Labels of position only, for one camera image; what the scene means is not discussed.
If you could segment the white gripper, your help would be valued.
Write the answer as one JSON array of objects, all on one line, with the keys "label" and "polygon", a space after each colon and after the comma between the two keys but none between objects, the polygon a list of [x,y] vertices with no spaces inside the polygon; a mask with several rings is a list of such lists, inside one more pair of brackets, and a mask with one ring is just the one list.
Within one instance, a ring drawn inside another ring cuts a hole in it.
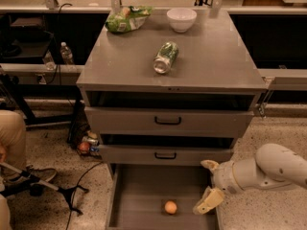
[{"label": "white gripper", "polygon": [[195,215],[204,215],[219,206],[224,201],[224,194],[236,195],[239,193],[239,186],[233,175],[233,161],[219,164],[213,160],[202,160],[201,165],[213,173],[213,181],[216,187],[205,189],[202,198],[193,207]]}]

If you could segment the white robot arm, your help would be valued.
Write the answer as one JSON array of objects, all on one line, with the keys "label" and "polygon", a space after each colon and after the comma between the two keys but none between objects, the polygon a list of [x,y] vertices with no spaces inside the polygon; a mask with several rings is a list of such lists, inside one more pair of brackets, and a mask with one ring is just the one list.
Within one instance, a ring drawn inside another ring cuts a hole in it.
[{"label": "white robot arm", "polygon": [[238,195],[245,190],[291,190],[307,188],[307,161],[294,151],[278,144],[260,147],[250,159],[229,160],[219,164],[202,160],[210,170],[213,187],[208,186],[194,206],[195,215],[204,215],[219,206],[226,195]]}]

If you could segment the person hand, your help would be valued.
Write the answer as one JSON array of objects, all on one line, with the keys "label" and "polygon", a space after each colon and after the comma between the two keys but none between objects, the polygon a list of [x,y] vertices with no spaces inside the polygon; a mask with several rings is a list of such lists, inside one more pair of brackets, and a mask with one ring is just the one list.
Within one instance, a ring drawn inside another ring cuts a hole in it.
[{"label": "person hand", "polygon": [[0,142],[0,162],[5,162],[7,159],[7,148]]}]

